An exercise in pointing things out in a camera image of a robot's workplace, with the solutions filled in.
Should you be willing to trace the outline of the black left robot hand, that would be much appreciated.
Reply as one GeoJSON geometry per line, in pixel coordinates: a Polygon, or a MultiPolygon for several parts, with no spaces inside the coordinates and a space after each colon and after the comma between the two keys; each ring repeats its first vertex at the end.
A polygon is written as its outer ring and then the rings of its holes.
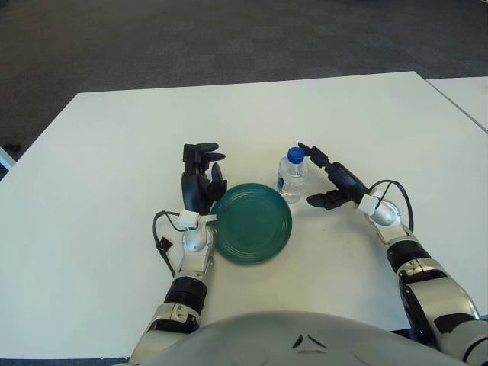
{"type": "Polygon", "coordinates": [[[214,203],[227,191],[218,161],[226,156],[216,152],[217,143],[185,144],[181,188],[186,210],[208,215],[214,203]]]}

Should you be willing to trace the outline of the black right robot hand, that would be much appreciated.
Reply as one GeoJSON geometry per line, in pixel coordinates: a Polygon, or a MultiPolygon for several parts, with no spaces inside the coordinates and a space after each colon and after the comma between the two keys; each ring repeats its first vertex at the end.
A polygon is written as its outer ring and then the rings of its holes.
{"type": "Polygon", "coordinates": [[[298,147],[315,166],[324,170],[329,181],[335,185],[335,190],[308,196],[306,201],[309,205],[332,210],[348,202],[360,204],[363,196],[369,194],[370,189],[358,177],[340,162],[330,162],[328,156],[316,146],[298,143],[298,147]]]}

